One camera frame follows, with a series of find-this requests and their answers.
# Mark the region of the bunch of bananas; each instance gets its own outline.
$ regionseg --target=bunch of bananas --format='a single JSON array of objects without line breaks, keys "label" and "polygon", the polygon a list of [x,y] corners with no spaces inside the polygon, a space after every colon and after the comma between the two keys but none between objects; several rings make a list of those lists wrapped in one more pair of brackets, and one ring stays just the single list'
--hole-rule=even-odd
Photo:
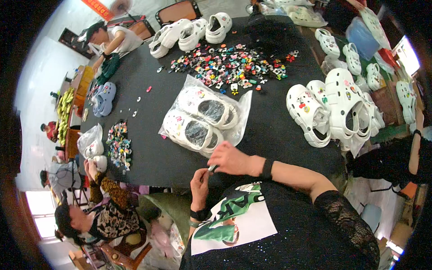
[{"label": "bunch of bananas", "polygon": [[73,100],[73,92],[75,89],[73,87],[69,87],[69,89],[64,93],[64,95],[60,98],[57,107],[57,114],[60,117],[60,120],[57,121],[56,127],[58,127],[58,135],[57,138],[60,141],[61,145],[64,145],[66,142],[66,133],[69,127],[67,126],[67,122],[69,120],[70,108],[72,107]]}]

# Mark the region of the graphic print on shirt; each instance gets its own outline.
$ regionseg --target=graphic print on shirt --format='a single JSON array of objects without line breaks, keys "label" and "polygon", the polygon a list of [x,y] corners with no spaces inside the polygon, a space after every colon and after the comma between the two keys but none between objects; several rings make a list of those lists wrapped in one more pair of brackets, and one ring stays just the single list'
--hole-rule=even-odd
[{"label": "graphic print on shirt", "polygon": [[277,233],[261,193],[261,182],[237,187],[211,213],[192,235],[192,255],[235,247]]}]

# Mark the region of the white shirt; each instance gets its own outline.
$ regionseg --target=white shirt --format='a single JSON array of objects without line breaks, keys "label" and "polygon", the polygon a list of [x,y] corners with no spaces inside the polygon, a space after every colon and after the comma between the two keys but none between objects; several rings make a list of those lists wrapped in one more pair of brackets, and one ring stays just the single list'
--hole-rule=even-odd
[{"label": "white shirt", "polygon": [[78,189],[81,186],[81,177],[79,176],[78,166],[75,161],[67,164],[52,163],[47,170],[51,188],[58,198],[60,198],[62,191],[72,187],[72,164],[73,180],[75,181],[73,187]]},{"label": "white shirt", "polygon": [[[113,53],[118,53],[120,57],[123,57],[129,52],[135,50],[143,43],[142,39],[140,39],[133,31],[126,29],[123,26],[114,26],[112,29],[108,29],[108,37],[110,41],[114,40],[117,31],[123,31],[125,33],[124,40],[113,51]],[[106,49],[104,43],[101,44],[101,49],[103,51]]]}]

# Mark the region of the red banner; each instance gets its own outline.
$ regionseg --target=red banner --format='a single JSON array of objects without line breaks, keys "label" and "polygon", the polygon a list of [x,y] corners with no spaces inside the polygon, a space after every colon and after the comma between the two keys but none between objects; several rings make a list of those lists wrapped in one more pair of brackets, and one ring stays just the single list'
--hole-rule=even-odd
[{"label": "red banner", "polygon": [[99,14],[105,21],[109,22],[112,18],[114,18],[114,14],[109,11],[109,9],[104,6],[98,0],[81,0],[87,6],[89,6],[92,10],[94,10],[97,14]]}]

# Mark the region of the black wristband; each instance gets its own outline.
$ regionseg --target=black wristband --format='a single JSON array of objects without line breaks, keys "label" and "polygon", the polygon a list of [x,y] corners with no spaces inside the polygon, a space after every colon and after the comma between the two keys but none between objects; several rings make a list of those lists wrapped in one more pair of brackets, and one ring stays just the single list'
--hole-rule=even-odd
[{"label": "black wristband", "polygon": [[260,174],[260,178],[264,180],[271,180],[271,168],[273,167],[274,160],[272,159],[266,159],[264,162],[263,172]]},{"label": "black wristband", "polygon": [[416,130],[414,131],[414,135],[416,135],[416,134],[419,134],[419,135],[420,135],[420,137],[422,136],[422,133],[421,133],[421,131],[420,131],[420,130],[418,130],[418,129],[416,129]]},{"label": "black wristband", "polygon": [[197,212],[191,210],[191,218],[194,218],[198,221],[203,221],[203,220],[206,220],[208,213],[209,213],[209,211],[207,211],[205,209],[197,211]]}]

